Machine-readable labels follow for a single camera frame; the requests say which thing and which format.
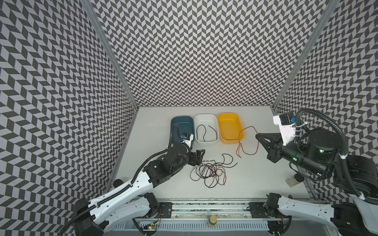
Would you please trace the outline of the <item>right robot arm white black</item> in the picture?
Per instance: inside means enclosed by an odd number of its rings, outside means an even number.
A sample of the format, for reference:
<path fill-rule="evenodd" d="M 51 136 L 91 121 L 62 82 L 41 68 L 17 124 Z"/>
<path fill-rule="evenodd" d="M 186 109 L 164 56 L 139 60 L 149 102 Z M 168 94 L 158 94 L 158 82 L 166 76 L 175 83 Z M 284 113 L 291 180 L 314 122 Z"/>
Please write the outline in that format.
<path fill-rule="evenodd" d="M 324 113 L 301 109 L 276 115 L 278 133 L 258 133 L 256 139 L 273 163 L 289 165 L 310 173 L 312 181 L 333 179 L 352 203 L 315 204 L 270 193 L 262 205 L 271 218 L 299 217 L 338 231 L 343 236 L 375 236 L 378 233 L 378 169 L 374 161 L 351 155 L 340 126 Z"/>

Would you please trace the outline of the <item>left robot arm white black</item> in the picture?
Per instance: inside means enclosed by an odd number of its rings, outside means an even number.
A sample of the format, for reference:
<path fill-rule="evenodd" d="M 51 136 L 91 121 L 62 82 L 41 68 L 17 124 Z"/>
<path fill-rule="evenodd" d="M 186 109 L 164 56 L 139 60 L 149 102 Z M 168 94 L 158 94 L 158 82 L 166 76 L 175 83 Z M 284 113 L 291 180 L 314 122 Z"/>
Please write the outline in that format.
<path fill-rule="evenodd" d="M 186 165 L 196 166 L 203 160 L 205 150 L 193 152 L 193 139 L 193 134 L 181 134 L 178 125 L 174 124 L 166 149 L 148 157 L 131 180 L 99 197 L 78 200 L 72 219 L 58 234 L 62 236 L 73 227 L 77 236 L 102 236 L 124 220 L 156 216 L 160 203 L 152 190 Z"/>

